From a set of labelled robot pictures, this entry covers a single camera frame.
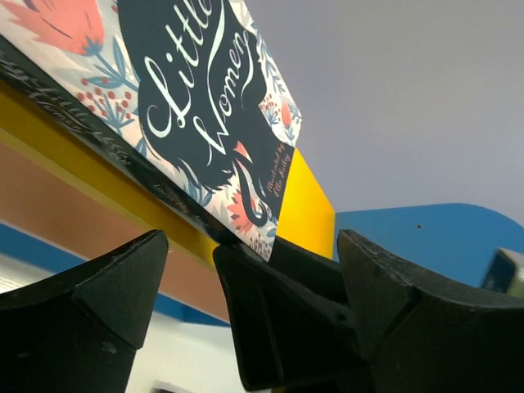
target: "pink flower illustration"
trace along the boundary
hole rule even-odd
[[[251,198],[251,206],[255,208],[255,200]],[[253,223],[246,217],[246,211],[242,205],[242,195],[240,190],[237,190],[233,194],[233,203],[228,206],[228,210],[232,212],[231,218],[233,219],[233,225],[239,233],[248,233],[253,227]]]
[[[246,147],[242,145],[240,141],[237,142],[237,145],[233,149],[237,153],[242,154],[245,158],[247,158],[249,161],[251,161],[251,157],[249,157],[249,154],[247,153]]]
[[[289,105],[285,102],[282,103],[282,124],[286,128],[289,128],[291,125],[291,111]]]
[[[25,6],[0,0],[12,22],[38,35],[37,41],[84,56],[97,55],[104,26],[97,0],[24,0]]]

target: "book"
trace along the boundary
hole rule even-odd
[[[267,260],[301,114],[245,4],[2,0],[0,76],[219,243]]]
[[[498,249],[481,287],[524,299],[524,255]]]

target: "book spine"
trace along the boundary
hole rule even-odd
[[[27,96],[62,128],[216,242],[240,242],[212,214],[3,36],[0,36],[0,79]]]

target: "floral illustration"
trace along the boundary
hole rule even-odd
[[[123,84],[138,91],[138,86],[126,78],[124,54],[116,38],[112,42],[115,66],[102,55],[104,26],[96,0],[24,0],[25,6],[6,0],[0,3],[16,16],[13,23],[38,35],[37,41],[69,53],[96,57],[101,65],[95,67],[102,75],[90,78],[90,83],[101,88]]]
[[[269,125],[276,125],[281,122],[281,109],[278,108],[276,102],[273,101],[273,95],[269,94],[260,104],[259,108],[264,114],[265,119]]]
[[[102,90],[89,79],[84,78],[81,83],[86,90],[78,93],[76,99],[122,136],[122,128],[134,122],[128,110],[133,94],[125,92],[124,99],[117,99],[114,91]]]
[[[1,1],[13,23],[37,34],[37,41],[66,52],[93,56],[102,49],[104,26],[96,0],[24,0],[20,6]]]
[[[253,223],[247,218],[246,211],[242,205],[242,195],[240,190],[233,194],[233,203],[228,206],[228,210],[233,213],[231,220],[233,221],[233,227],[238,233],[248,233],[253,228]],[[255,200],[251,198],[251,205],[255,208]]]
[[[282,124],[288,129],[291,126],[291,111],[289,110],[289,105],[283,102],[280,111],[282,113]]]
[[[237,142],[237,145],[233,150],[242,154],[245,158],[251,161],[251,157],[249,157],[249,153],[247,152],[246,147],[242,145],[240,141]]]
[[[280,76],[280,73],[277,70],[277,66],[274,63],[273,58],[269,54],[268,46],[262,39],[262,35],[260,34],[255,22],[251,24],[251,28],[256,32],[256,42],[257,46],[260,49],[260,61],[262,62],[262,64],[265,64],[265,76],[267,78],[271,78],[271,80],[273,81],[273,89],[275,92],[284,93],[286,91],[286,88],[282,83],[282,77]]]

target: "white surface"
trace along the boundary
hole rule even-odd
[[[0,293],[48,272],[0,255]],[[176,393],[241,393],[231,330],[180,323],[154,313],[137,353],[126,393],[171,386]]]
[[[465,202],[524,224],[524,1],[246,3],[336,211]]]

